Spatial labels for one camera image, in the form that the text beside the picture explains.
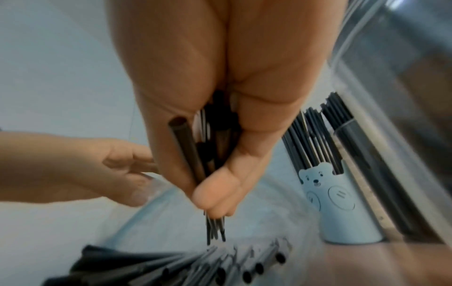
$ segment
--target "pile of straws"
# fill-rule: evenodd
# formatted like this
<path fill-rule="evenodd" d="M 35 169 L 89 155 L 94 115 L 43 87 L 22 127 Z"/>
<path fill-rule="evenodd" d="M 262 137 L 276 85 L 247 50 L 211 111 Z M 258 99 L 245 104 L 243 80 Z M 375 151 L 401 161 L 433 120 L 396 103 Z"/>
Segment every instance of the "pile of straws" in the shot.
<path fill-rule="evenodd" d="M 169 123 L 182 156 L 197 184 L 223 166 L 237 145 L 241 128 L 237 113 L 231 111 L 229 98 L 215 91 L 212 100 L 200 111 L 201 142 L 195 143 L 187 119 L 176 117 Z M 206 215 L 207 245 L 211 239 L 226 241 L 225 219 L 213 220 Z"/>
<path fill-rule="evenodd" d="M 320 107 L 334 130 L 353 119 L 353 115 L 336 92 L 330 93 L 326 104 L 322 103 Z"/>
<path fill-rule="evenodd" d="M 296 172 L 328 162 L 334 174 L 344 173 L 342 156 L 317 110 L 309 108 L 300 112 L 282 140 Z"/>
<path fill-rule="evenodd" d="M 274 264 L 284 264 L 291 247 L 285 238 L 191 253 L 127 253 L 88 245 L 69 275 L 50 278 L 42 286 L 249 284 Z"/>

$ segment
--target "fingernail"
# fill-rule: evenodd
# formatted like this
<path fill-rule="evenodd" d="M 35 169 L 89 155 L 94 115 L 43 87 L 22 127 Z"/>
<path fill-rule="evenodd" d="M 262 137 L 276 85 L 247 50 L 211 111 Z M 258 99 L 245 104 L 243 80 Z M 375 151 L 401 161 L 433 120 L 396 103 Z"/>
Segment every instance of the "fingernail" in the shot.
<path fill-rule="evenodd" d="M 140 206 L 146 204 L 151 198 L 151 194 L 145 190 L 137 190 L 130 196 L 133 205 Z"/>

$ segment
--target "white floor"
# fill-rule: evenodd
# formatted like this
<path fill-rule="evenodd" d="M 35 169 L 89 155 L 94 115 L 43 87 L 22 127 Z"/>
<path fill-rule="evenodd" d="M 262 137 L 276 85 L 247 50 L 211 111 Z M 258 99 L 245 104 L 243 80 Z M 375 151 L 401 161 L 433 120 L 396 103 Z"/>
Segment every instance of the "white floor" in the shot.
<path fill-rule="evenodd" d="M 101 0 L 0 0 L 2 129 L 146 143 L 102 7 Z M 331 90 L 324 69 L 307 105 L 318 106 Z M 276 158 L 268 171 L 294 174 L 281 168 L 285 162 Z M 64 274 L 114 207 L 106 199 L 0 204 L 0 285 Z"/>

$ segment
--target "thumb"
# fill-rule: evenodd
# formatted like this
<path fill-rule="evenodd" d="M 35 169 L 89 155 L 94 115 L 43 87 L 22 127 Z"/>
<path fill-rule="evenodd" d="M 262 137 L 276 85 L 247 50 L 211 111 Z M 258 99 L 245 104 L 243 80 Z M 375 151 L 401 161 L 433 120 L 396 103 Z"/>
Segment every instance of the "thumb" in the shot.
<path fill-rule="evenodd" d="M 128 206 L 142 206 L 151 197 L 149 188 L 135 184 L 134 180 L 120 175 L 105 165 L 86 162 L 86 159 L 72 160 L 70 180 L 101 196 Z"/>

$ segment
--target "hand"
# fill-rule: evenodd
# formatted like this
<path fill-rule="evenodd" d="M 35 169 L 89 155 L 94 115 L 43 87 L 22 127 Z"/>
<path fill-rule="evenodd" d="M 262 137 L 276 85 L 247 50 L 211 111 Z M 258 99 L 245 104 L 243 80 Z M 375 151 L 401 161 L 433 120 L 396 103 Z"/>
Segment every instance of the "hand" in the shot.
<path fill-rule="evenodd" d="M 0 132 L 0 200 L 48 203 L 105 196 L 140 206 L 157 172 L 151 150 L 117 139 Z"/>
<path fill-rule="evenodd" d="M 347 1 L 106 3 L 162 175 L 210 217 L 232 215 L 314 85 Z M 167 124 L 193 120 L 225 85 L 243 133 L 225 166 L 196 186 Z"/>

